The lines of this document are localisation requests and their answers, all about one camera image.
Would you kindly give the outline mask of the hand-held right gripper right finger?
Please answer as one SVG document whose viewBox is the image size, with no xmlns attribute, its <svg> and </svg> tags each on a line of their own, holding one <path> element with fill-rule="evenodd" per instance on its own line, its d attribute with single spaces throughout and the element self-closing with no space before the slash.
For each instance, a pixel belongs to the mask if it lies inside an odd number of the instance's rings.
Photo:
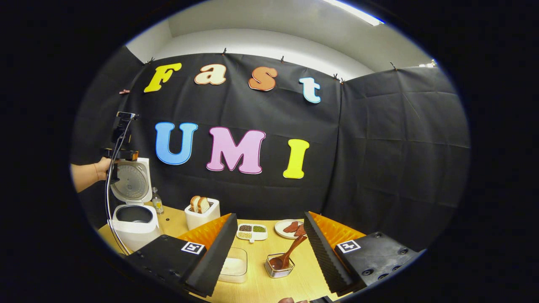
<svg viewBox="0 0 539 303">
<path fill-rule="evenodd" d="M 424 253 L 312 212 L 304 213 L 304 229 L 329 290 L 339 297 L 381 284 Z"/>
</svg>

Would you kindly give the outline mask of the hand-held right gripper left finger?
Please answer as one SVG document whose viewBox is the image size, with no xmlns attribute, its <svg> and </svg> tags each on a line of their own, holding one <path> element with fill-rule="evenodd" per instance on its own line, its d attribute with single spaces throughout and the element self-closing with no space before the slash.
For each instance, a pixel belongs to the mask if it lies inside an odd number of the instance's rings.
<svg viewBox="0 0 539 303">
<path fill-rule="evenodd" d="M 161 235 L 126 261 L 174 292 L 210 297 L 236 230 L 237 215 L 229 213 L 179 237 Z"/>
</svg>

